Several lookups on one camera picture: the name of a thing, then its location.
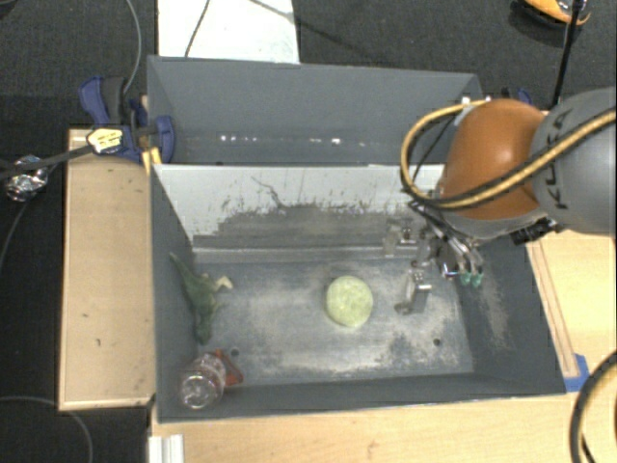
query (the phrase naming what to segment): wooden board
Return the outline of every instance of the wooden board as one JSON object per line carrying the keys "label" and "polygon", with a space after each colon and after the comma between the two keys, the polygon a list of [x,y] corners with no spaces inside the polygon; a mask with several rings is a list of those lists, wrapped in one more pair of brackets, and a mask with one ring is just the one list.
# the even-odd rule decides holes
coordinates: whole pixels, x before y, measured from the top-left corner
{"label": "wooden board", "polygon": [[[70,147],[85,144],[84,131]],[[154,394],[148,178],[135,163],[87,155],[67,170],[62,410],[145,405]]]}

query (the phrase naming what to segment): black floor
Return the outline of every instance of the black floor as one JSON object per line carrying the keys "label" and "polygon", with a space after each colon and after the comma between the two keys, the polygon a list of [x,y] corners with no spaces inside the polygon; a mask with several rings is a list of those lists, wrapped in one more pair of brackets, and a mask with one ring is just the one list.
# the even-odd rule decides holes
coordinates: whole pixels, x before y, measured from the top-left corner
{"label": "black floor", "polygon": [[[513,13],[512,0],[293,0],[306,63],[469,71],[485,92],[523,87],[550,102],[563,34]],[[156,0],[133,0],[146,53]],[[615,84],[617,0],[593,0],[564,94]],[[0,159],[65,148],[86,123],[76,89],[126,75],[135,32],[122,0],[21,0],[0,7]],[[146,89],[141,67],[131,95]],[[62,170],[25,210],[0,270],[0,396],[55,399],[63,252]],[[20,206],[0,198],[0,246]],[[143,409],[82,414],[96,462],[144,461]],[[0,401],[0,461],[87,461],[80,426],[32,401]]]}

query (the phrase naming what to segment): blue clamp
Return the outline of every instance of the blue clamp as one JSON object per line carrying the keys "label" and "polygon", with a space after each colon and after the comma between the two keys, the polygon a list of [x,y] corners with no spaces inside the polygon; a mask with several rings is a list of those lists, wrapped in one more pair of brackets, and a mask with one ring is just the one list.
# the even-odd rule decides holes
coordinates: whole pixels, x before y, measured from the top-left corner
{"label": "blue clamp", "polygon": [[95,76],[88,79],[79,87],[79,100],[82,108],[93,118],[95,127],[112,125],[122,132],[122,148],[114,152],[135,163],[141,163],[143,150],[137,140],[140,137],[151,137],[158,134],[158,147],[161,151],[161,160],[169,163],[174,156],[175,132],[172,118],[161,116],[155,119],[154,125],[148,125],[148,114],[136,100],[130,101],[135,112],[137,124],[143,125],[133,130],[124,121],[122,114],[124,80],[121,77],[103,78]]}
{"label": "blue clamp", "polygon": [[564,384],[566,385],[566,391],[568,393],[576,393],[580,391],[580,388],[582,388],[583,384],[585,384],[585,381],[589,377],[589,366],[587,366],[585,357],[575,353],[575,360],[578,365],[578,377],[566,377],[564,379]]}

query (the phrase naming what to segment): metal bracket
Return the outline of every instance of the metal bracket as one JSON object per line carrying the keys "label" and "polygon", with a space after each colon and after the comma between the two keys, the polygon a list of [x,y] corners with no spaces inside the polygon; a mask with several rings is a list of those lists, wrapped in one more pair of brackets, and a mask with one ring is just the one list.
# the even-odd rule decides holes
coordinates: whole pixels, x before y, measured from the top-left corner
{"label": "metal bracket", "polygon": [[184,463],[184,436],[148,437],[148,463]]}
{"label": "metal bracket", "polygon": [[401,315],[422,313],[432,289],[432,285],[424,283],[423,271],[410,270],[407,276],[407,300],[396,304],[394,309]]}

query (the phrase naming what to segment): green toy dinosaur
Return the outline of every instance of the green toy dinosaur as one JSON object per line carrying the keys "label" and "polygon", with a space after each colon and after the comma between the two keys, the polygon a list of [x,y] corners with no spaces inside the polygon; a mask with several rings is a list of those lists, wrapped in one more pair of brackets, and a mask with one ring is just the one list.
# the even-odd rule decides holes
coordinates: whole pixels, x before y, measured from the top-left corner
{"label": "green toy dinosaur", "polygon": [[178,256],[170,253],[170,259],[182,277],[182,292],[195,312],[195,336],[200,344],[206,344],[212,335],[212,317],[220,304],[214,294],[222,286],[232,289],[233,284],[227,276],[212,280],[207,274],[197,276]]}

